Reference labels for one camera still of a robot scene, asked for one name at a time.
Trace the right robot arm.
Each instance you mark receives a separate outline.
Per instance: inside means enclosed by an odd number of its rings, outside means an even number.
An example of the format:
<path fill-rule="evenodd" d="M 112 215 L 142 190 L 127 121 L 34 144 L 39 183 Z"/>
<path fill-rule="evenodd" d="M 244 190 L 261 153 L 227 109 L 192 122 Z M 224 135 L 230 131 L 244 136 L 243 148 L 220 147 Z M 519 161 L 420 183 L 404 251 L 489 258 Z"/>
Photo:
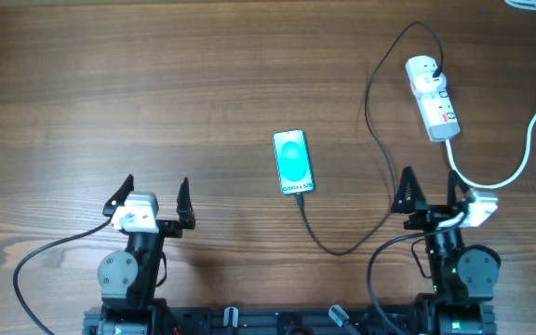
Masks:
<path fill-rule="evenodd" d="M 411 305 L 408 320 L 400 325 L 408 334 L 493 335 L 498 332 L 493 306 L 501 257 L 483 245 L 467 246 L 462 230 L 476 228 L 498 209 L 491 192 L 469 187 L 458 173 L 448 178 L 447 202 L 427 203 L 411 167 L 402 170 L 391 207 L 407 214 L 406 230 L 421 231 L 434 287 L 420 293 Z"/>

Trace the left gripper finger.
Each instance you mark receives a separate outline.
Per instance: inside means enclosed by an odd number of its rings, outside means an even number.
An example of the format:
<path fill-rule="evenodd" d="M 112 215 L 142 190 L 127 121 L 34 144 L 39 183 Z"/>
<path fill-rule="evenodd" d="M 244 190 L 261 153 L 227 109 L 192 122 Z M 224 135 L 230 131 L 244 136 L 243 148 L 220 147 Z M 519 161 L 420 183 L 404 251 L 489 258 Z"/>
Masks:
<path fill-rule="evenodd" d="M 183 179 L 179 189 L 176 211 L 180 223 L 194 223 L 194 209 L 191 202 L 189 180 L 187 177 Z"/>
<path fill-rule="evenodd" d="M 125 205 L 127 196 L 134 191 L 134 177 L 129 174 L 119 189 L 105 203 L 102 211 L 104 217 L 112 217 L 115 211 Z"/>

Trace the Galaxy smartphone with teal screen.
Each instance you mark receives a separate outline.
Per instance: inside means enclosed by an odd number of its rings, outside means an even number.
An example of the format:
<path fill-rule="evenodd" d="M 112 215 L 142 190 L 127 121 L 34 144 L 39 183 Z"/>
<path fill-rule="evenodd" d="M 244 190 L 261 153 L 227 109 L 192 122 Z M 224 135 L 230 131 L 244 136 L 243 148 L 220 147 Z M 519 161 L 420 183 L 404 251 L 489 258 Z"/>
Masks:
<path fill-rule="evenodd" d="M 281 193 L 312 192 L 315 189 L 305 132 L 294 129 L 273 135 L 275 161 Z"/>

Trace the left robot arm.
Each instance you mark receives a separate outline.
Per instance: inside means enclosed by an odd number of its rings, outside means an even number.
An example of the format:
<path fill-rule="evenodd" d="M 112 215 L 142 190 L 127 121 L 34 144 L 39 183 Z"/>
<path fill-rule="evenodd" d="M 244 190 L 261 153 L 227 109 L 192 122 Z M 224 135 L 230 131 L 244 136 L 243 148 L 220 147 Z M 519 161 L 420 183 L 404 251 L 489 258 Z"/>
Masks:
<path fill-rule="evenodd" d="M 176 220 L 157 217 L 155 194 L 137 192 L 129 175 L 105 203 L 102 214 L 112 227 L 127 236 L 127 246 L 106 256 L 98 268 L 102 306 L 86 315 L 84 334 L 182 334 L 182 326 L 155 290 L 167 280 L 159 268 L 167 265 L 163 251 L 167 238 L 180 238 L 195 228 L 189 180 L 181 183 Z"/>

